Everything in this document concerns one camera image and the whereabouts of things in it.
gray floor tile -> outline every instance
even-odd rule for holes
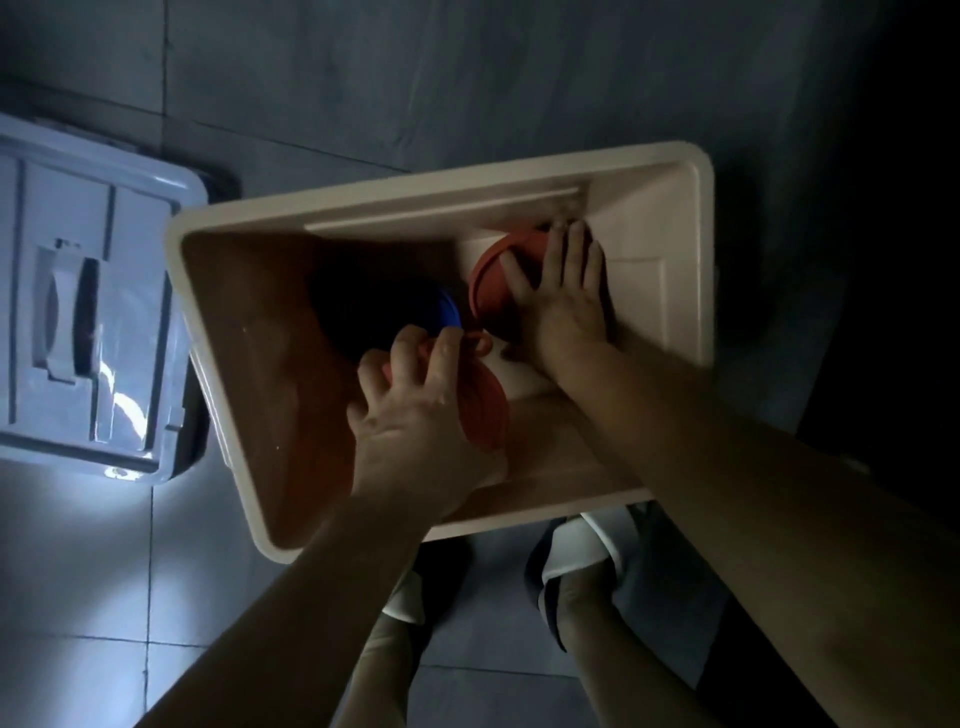
[[[428,0],[169,5],[170,115],[392,164]]]
[[[645,523],[641,551],[613,601],[640,640],[696,687],[730,592],[658,505]]]
[[[163,0],[3,0],[0,74],[163,111]]]
[[[647,523],[614,601],[637,636],[696,685],[729,593],[659,507]],[[544,528],[531,523],[470,537],[474,563],[423,653],[424,665],[577,675],[523,588],[523,565]]]
[[[174,687],[187,668],[204,654],[203,647],[178,644],[147,645],[147,710]]]
[[[172,161],[239,182],[244,197],[295,192],[398,174],[365,162],[176,119],[164,120],[163,155]]]
[[[260,555],[212,433],[204,457],[154,488],[151,642],[209,645],[280,573]]]
[[[150,489],[0,462],[0,626],[146,640]]]
[[[761,149],[792,110],[818,11],[761,0],[438,4],[398,163],[440,168],[665,138],[721,157]]]
[[[147,645],[0,632],[8,728],[130,728],[143,715]]]
[[[149,111],[8,80],[0,81],[0,110],[25,118],[51,119],[151,154],[160,151],[163,117]]]
[[[523,566],[543,529],[528,523],[470,537],[473,565],[423,653],[424,665],[577,674],[523,587]]]
[[[589,728],[596,717],[569,677],[421,667],[410,687],[410,728]]]

floor tile grout line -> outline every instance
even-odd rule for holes
[[[307,147],[303,144],[296,144],[290,141],[280,141],[278,139],[272,139],[268,136],[253,136],[248,133],[236,132],[233,129],[227,129],[227,127],[221,127],[217,124],[210,124],[205,121],[197,121],[196,119],[179,119],[176,116],[164,116],[165,119],[170,119],[171,121],[180,121],[186,124],[196,124],[198,127],[206,127],[207,129],[213,129],[217,132],[226,132],[231,134],[236,134],[237,136],[245,136],[247,139],[258,139],[260,141],[267,141],[271,144],[279,144],[283,147],[293,147],[294,149],[301,149],[304,152],[314,152],[315,154],[326,155],[327,157],[334,157],[337,159],[344,159],[345,161],[353,161],[359,164],[368,164],[371,167],[379,167],[380,169],[389,169],[393,172],[400,172],[402,174],[411,174],[409,169],[404,169],[403,167],[394,167],[390,164],[384,164],[379,161],[368,161],[366,159],[360,159],[357,157],[348,157],[347,155],[338,155],[336,152],[328,152],[325,149],[316,149],[315,147]]]
[[[62,93],[67,96],[74,96],[80,99],[85,99],[86,101],[96,101],[99,104],[106,104],[108,106],[117,107],[118,109],[126,109],[128,111],[138,111],[139,113],[149,114],[151,116],[156,116],[160,121],[180,121],[185,124],[196,124],[198,127],[205,127],[207,129],[213,129],[217,132],[231,133],[237,136],[244,136],[247,139],[255,139],[257,141],[265,141],[270,144],[279,144],[282,147],[292,147],[293,149],[300,149],[304,152],[313,152],[314,154],[325,155],[327,157],[333,157],[336,159],[343,159],[345,161],[356,162],[357,164],[368,164],[371,167],[378,167],[380,169],[389,169],[391,172],[399,172],[400,174],[411,174],[411,170],[404,167],[395,167],[392,164],[384,164],[383,162],[370,161],[368,159],[361,159],[358,157],[349,157],[347,155],[340,155],[336,152],[328,152],[326,149],[317,149],[316,147],[308,147],[303,144],[296,144],[289,141],[280,141],[279,139],[273,139],[268,136],[256,136],[250,133],[237,132],[233,129],[228,129],[227,127],[221,127],[217,124],[210,124],[205,121],[197,121],[196,119],[184,119],[177,116],[172,116],[166,113],[166,83],[164,83],[164,96],[163,96],[163,108],[164,111],[152,111],[150,109],[142,109],[141,107],[135,107],[130,104],[122,104],[118,101],[111,101],[110,99],[102,99],[99,96],[90,96],[89,94],[81,93],[80,91],[72,91],[66,88],[56,88],[55,86],[37,84],[33,81],[24,81],[23,79],[15,78],[14,76],[9,76],[7,74],[0,73],[0,82],[8,82],[13,84],[23,84],[26,86],[32,86],[33,88],[39,88],[43,91],[52,91],[54,93]],[[163,133],[161,130],[161,141],[160,148],[163,148]]]
[[[163,45],[160,48],[160,115],[167,115],[167,46],[169,45],[170,27],[170,0],[163,0]],[[163,135],[160,135],[160,146],[163,146]]]
[[[134,640],[129,637],[105,637],[103,635],[78,635],[70,632],[47,632],[45,630],[37,629],[16,629],[10,627],[4,627],[0,629],[0,635],[11,635],[18,634],[24,637],[36,637],[42,639],[50,640],[90,640],[93,642],[106,642],[106,643],[127,643],[127,644],[143,644],[151,645],[157,644],[161,647],[191,647],[198,649],[207,649],[212,643],[200,644],[200,643],[175,643],[175,642],[166,642],[164,640]]]
[[[147,712],[150,690],[150,613],[154,596],[154,489],[150,489],[150,527],[147,529],[147,648],[143,651],[143,712]]]
[[[453,666],[453,665],[424,665],[420,664],[420,667],[428,667],[431,669],[459,669],[465,672],[493,672],[500,675],[525,675],[528,677],[559,677],[564,680],[577,680],[580,678],[576,675],[559,675],[555,672],[527,672],[525,670],[516,670],[516,669],[494,669],[492,667],[464,667],[464,666]]]

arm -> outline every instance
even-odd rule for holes
[[[504,269],[527,355],[616,446],[843,726],[960,720],[960,545],[835,458],[734,416],[604,337],[602,254],[554,231],[532,290]]]
[[[448,328],[425,377],[408,327],[391,351],[370,352],[359,376],[369,409],[352,406],[357,436],[349,497],[275,584],[181,677],[140,726],[326,725],[377,614],[432,525],[493,462],[459,425],[459,329]]]

orange silicone lid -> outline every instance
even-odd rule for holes
[[[518,344],[520,319],[516,302],[500,265],[500,254],[510,250],[535,288],[540,285],[548,234],[541,231],[511,232],[480,256],[469,277],[470,310],[481,327],[494,336]]]

